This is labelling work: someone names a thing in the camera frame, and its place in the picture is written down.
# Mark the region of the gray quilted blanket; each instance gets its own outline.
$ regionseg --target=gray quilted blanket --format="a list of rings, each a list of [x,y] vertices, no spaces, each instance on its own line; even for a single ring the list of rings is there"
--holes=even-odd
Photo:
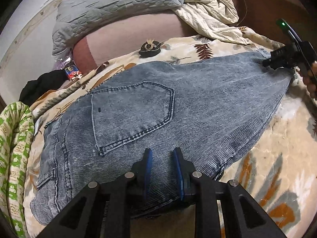
[[[138,14],[179,7],[184,0],[63,0],[53,29],[53,55],[73,47],[88,33]]]

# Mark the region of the hand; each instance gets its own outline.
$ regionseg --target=hand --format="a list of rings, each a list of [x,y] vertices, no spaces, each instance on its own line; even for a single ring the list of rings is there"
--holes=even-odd
[[[317,63],[316,62],[314,62],[312,64],[312,71],[313,71],[314,74],[317,75]],[[307,90],[310,93],[310,97],[311,98],[317,98],[316,85],[313,84],[312,81],[310,80],[310,77],[313,76],[312,71],[311,70],[308,71],[308,76],[309,77],[303,77],[301,72],[299,72],[299,74],[300,74],[300,76],[303,77],[303,83],[307,86]]]

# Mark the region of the cream floral bedspread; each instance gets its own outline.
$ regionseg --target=cream floral bedspread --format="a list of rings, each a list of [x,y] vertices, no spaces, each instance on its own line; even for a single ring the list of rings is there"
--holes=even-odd
[[[33,217],[30,201],[36,193],[40,155],[44,145],[44,126],[66,111],[79,96],[90,92],[114,74],[137,64],[162,60],[170,67],[216,56],[232,55],[264,48],[277,49],[280,43],[241,27],[250,45],[242,46],[209,40],[203,36],[173,38],[164,42],[161,53],[140,59],[138,51],[105,62],[67,89],[48,92],[31,111],[35,136],[27,165],[24,210],[28,233],[35,237],[43,228]],[[234,163],[221,179],[237,179],[268,212],[289,238],[300,238],[317,210],[317,125],[316,107],[306,93],[299,75],[284,96],[279,109],[258,143],[241,160]],[[132,220],[131,237],[194,237],[195,210],[191,206],[156,219]]]

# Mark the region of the denim fabric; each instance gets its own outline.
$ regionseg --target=denim fabric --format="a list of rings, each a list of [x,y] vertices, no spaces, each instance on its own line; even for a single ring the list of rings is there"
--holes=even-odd
[[[130,170],[153,150],[146,214],[177,196],[172,150],[212,176],[257,142],[285,94],[292,73],[262,66],[264,51],[169,65],[147,62],[79,97],[46,126],[38,192],[31,210],[41,224],[86,185]]]

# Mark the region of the small black ornament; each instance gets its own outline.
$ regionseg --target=small black ornament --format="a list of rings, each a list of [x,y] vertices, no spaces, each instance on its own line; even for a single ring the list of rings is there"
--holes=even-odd
[[[155,41],[154,39],[148,39],[142,46],[139,51],[141,58],[148,58],[158,55],[161,52],[160,49],[161,43]]]

